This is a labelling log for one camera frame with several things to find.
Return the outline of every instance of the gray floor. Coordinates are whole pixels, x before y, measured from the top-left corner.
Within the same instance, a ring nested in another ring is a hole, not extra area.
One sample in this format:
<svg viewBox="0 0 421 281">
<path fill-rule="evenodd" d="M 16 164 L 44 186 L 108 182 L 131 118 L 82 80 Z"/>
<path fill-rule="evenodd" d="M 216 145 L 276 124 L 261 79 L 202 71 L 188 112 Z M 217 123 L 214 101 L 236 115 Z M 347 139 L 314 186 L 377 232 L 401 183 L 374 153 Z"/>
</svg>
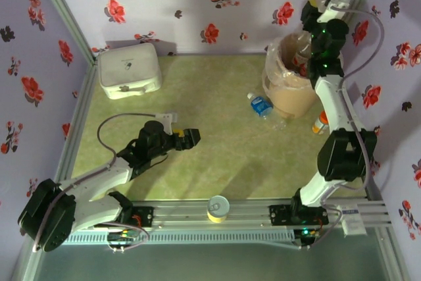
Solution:
<svg viewBox="0 0 421 281">
<path fill-rule="evenodd" d="M 142 245 L 125 254 L 105 246 L 62 246 L 39 267 L 42 281 L 380 281 L 373 231 L 343 237 L 335 230 L 311 251 L 267 245 Z"/>
</svg>

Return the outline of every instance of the gray cable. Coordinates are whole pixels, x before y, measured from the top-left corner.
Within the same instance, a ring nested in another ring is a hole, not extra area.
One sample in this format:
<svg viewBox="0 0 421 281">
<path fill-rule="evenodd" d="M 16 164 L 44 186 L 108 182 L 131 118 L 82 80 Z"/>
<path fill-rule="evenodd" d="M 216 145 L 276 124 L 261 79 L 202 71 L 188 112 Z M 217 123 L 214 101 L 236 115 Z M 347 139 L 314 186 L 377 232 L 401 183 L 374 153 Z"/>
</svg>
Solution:
<svg viewBox="0 0 421 281">
<path fill-rule="evenodd" d="M 257 245 L 269 245 L 269 246 L 275 246 L 275 247 L 279 247 L 279 248 L 288 248 L 288 249 L 293 249 L 293 250 L 301 250 L 301 246 L 298 246 L 298 245 L 289 245 L 287 243 L 276 243 L 276 242 L 262 241 L 262 242 L 259 242 Z"/>
<path fill-rule="evenodd" d="M 358 128 L 357 128 L 357 126 L 354 123 L 353 117 L 352 117 L 351 112 L 350 112 L 350 110 L 348 108 L 348 104 L 347 104 L 347 102 L 345 100 L 345 96 L 343 94 L 343 90 L 346 89 L 346 87 L 344 86 L 344 83 L 345 83 L 345 79 L 351 77 L 352 75 L 354 75 L 357 72 L 359 72 L 360 70 L 362 70 L 379 53 L 380 47 L 383 45 L 383 41 L 384 41 L 384 26 L 382 24 L 382 21 L 376 15 L 374 15 L 372 13 L 369 13 L 367 11 L 360 11 L 360 10 L 356 10 L 356 9 L 341 9 L 341 8 L 336 8 L 336 7 L 332 7 L 332 9 L 335 10 L 335 11 L 342 11 L 342 12 L 347 12 L 347 13 L 368 14 L 368 15 L 370 15 L 376 21 L 376 23 L 377 23 L 377 25 L 379 26 L 379 29 L 380 29 L 380 40 L 379 40 L 379 42 L 377 44 L 377 47 L 374 50 L 373 54 L 371 54 L 371 56 L 367 59 L 367 61 L 365 61 L 364 63 L 362 63 L 358 68 L 354 69 L 352 72 L 350 72 L 347 75 L 345 75 L 342 78 L 342 80 L 339 82 L 339 96 L 341 98 L 341 102 L 342 102 L 343 108 L 345 109 L 345 113 L 346 113 L 347 118 L 349 120 L 349 124 L 351 125 L 352 129 L 354 130 L 355 135 L 357 136 L 357 139 L 358 139 L 358 143 L 360 144 L 361 151 L 362 151 L 362 156 L 364 157 L 364 162 L 365 162 L 365 167 L 366 167 L 366 175 L 365 175 L 364 183 L 359 188 L 352 188 L 350 186 L 346 186 L 345 184 L 338 184 L 337 187 L 345 188 L 345 189 L 348 189 L 348 190 L 353 190 L 355 192 L 359 192 L 359 191 L 364 190 L 367 187 L 368 181 L 371 178 L 370 158 L 368 157 L 368 153 L 367 153 L 367 149 L 366 149 L 366 147 L 364 145 L 364 141 L 362 140 L 362 137 L 360 135 L 360 132 L 358 131 Z M 326 205 L 326 199 L 327 199 L 327 197 L 334 190 L 336 190 L 337 187 L 334 187 L 331 190 L 328 190 L 320 198 L 320 204 L 321 204 L 321 206 L 323 208 L 325 208 L 327 210 L 331 210 L 331 211 L 337 212 L 339 215 L 338 215 L 336 221 L 329 227 L 329 229 L 320 238 L 318 238 L 312 245 L 307 246 L 308 249 L 310 249 L 310 248 L 314 247 L 315 245 L 317 245 L 318 243 L 320 243 L 328 234 L 330 234 L 330 232 L 335 228 L 335 226 L 337 224 L 339 224 L 339 222 L 340 222 L 340 220 L 342 218 L 342 212 L 341 212 L 341 210 L 335 209 L 333 207 L 328 207 Z"/>
<path fill-rule="evenodd" d="M 113 115 L 113 116 L 110 116 L 109 118 L 106 118 L 99 126 L 98 126 L 98 129 L 97 129 L 97 138 L 98 138 L 98 141 L 99 141 L 99 143 L 103 146 L 103 147 L 105 147 L 106 149 L 108 149 L 109 151 L 111 151 L 111 153 L 112 153 L 112 159 L 111 159 L 111 161 L 110 161 L 110 163 L 106 166 L 106 167 L 104 167 L 104 168 L 102 168 L 102 169 L 100 169 L 100 170 L 98 170 L 98 171 L 95 171 L 95 172 L 92 172 L 91 174 L 87 174 L 86 176 L 84 176 L 83 178 L 80 178 L 79 180 L 77 180 L 77 181 L 75 181 L 73 184 L 71 184 L 69 187 L 67 187 L 67 188 L 65 188 L 65 189 L 63 189 L 63 191 L 62 192 L 60 192 L 55 198 L 54 198 L 54 200 L 50 203 L 50 205 L 48 206 L 48 208 L 47 208 L 47 211 L 45 212 L 45 214 L 44 214 L 44 217 L 43 217 L 43 219 L 42 219 L 42 221 L 41 221 L 41 224 L 40 224 L 40 226 L 39 226 L 39 229 L 38 229 L 38 232 L 37 232 L 37 234 L 36 234 L 36 237 L 35 237 L 35 240 L 34 240 L 34 246 L 32 246 L 32 252 L 34 252 L 34 253 L 36 253 L 37 252 L 37 248 L 38 248 L 38 244 L 39 244 L 39 240 L 41 239 L 41 235 L 42 235 L 42 233 L 43 233 L 43 231 L 44 231 L 44 228 L 45 228 L 45 225 L 47 224 L 47 220 L 48 220 L 48 217 L 49 217 L 49 215 L 51 214 L 51 211 L 53 210 L 53 208 L 54 208 L 54 206 L 57 204 L 57 202 L 58 202 L 58 200 L 64 195 L 64 194 L 66 194 L 67 192 L 69 192 L 72 188 L 74 188 L 75 186 L 78 186 L 78 185 L 80 185 L 82 182 L 85 182 L 86 180 L 89 180 L 89 179 L 92 179 L 93 177 L 95 177 L 95 176 L 97 176 L 98 174 L 100 174 L 100 173 L 102 173 L 102 172 L 104 172 L 104 171 L 107 171 L 108 169 L 110 169 L 110 167 L 115 163 L 115 161 L 116 161 L 116 159 L 117 159 L 117 152 L 113 149 L 113 148 L 111 148 L 111 147 L 109 147 L 107 144 L 105 144 L 102 140 L 101 140 L 101 136 L 99 135 L 99 133 L 100 133 L 100 131 L 101 131 L 101 129 L 102 129 L 102 127 L 103 127 L 103 125 L 105 124 L 105 123 L 107 123 L 109 120 L 111 120 L 111 119 L 113 119 L 113 118 L 116 118 L 116 117 L 118 117 L 118 116 L 126 116 L 126 115 L 138 115 L 138 116 L 150 116 L 150 117 L 153 117 L 153 118 L 155 118 L 155 115 L 150 115 L 149 113 L 120 113 L 120 114 L 118 114 L 118 115 Z"/>
</svg>

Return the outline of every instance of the blue label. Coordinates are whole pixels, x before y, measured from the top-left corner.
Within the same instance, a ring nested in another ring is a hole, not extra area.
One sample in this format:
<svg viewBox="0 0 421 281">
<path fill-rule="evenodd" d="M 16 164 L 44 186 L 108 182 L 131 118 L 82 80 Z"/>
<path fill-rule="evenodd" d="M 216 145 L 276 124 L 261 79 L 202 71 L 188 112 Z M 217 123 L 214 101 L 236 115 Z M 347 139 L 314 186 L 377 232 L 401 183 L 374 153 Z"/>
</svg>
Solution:
<svg viewBox="0 0 421 281">
<path fill-rule="evenodd" d="M 266 116 L 272 111 L 272 106 L 270 103 L 264 100 L 262 97 L 254 98 L 254 100 L 251 102 L 251 106 L 259 116 Z"/>
</svg>

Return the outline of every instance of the water bottle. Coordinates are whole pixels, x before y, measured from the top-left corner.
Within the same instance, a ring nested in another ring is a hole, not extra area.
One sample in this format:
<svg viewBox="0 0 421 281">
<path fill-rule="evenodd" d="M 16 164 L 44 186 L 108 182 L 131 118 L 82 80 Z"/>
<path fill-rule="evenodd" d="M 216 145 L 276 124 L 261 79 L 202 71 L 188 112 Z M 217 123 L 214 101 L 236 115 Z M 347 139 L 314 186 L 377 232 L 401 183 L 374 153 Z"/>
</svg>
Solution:
<svg viewBox="0 0 421 281">
<path fill-rule="evenodd" d="M 262 97 L 259 97 L 254 93 L 249 93 L 247 94 L 247 98 L 251 100 L 251 107 L 259 116 L 264 118 L 272 112 L 272 105 Z"/>
<path fill-rule="evenodd" d="M 286 126 L 285 120 L 276 114 L 271 114 L 273 106 L 264 98 L 249 93 L 247 95 L 251 100 L 253 110 L 264 119 L 265 123 L 273 130 L 283 130 Z"/>
</svg>

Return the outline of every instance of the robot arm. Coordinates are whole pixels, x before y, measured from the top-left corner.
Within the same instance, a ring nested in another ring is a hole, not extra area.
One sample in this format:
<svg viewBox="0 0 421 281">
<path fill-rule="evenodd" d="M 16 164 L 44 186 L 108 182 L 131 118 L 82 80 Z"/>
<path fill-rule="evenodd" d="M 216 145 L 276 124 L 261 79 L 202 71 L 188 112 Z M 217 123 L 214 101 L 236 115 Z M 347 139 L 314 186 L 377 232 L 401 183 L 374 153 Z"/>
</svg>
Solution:
<svg viewBox="0 0 421 281">
<path fill-rule="evenodd" d="M 323 200 L 336 191 L 339 185 L 364 174 L 364 157 L 351 126 L 349 114 L 362 136 L 370 159 L 376 146 L 375 133 L 364 129 L 355 114 L 347 90 L 343 87 L 344 74 L 339 52 L 345 44 L 345 36 L 349 29 L 344 21 L 332 14 L 332 7 L 339 7 L 339 4 L 344 3 L 344 0 L 332 0 L 322 14 L 310 0 L 301 15 L 303 29 L 312 34 L 312 57 L 309 60 L 307 76 L 323 104 L 329 121 L 330 135 L 318 154 L 318 172 L 293 197 L 292 204 L 295 205 L 296 216 L 301 209 L 308 212 L 309 208 L 321 207 Z"/>
<path fill-rule="evenodd" d="M 151 166 L 153 159 L 166 155 L 172 149 L 177 151 L 191 149 L 200 141 L 197 129 L 175 130 L 172 133 L 170 123 L 171 119 L 168 121 L 168 117 L 161 117 L 161 122 L 157 120 L 146 122 L 139 132 L 139 137 L 117 153 L 112 166 L 109 162 L 61 184 L 56 184 L 51 179 L 40 183 L 19 216 L 19 225 L 35 240 L 51 202 L 71 186 L 73 188 L 62 194 L 48 216 L 38 243 L 44 251 L 54 250 L 77 230 L 103 222 L 133 223 L 133 216 L 140 218 L 142 214 L 136 213 L 132 203 L 121 193 L 112 192 L 101 199 L 95 201 L 92 199 L 138 177 L 153 166 Z M 104 171 L 82 183 L 78 182 L 100 170 Z"/>
</svg>

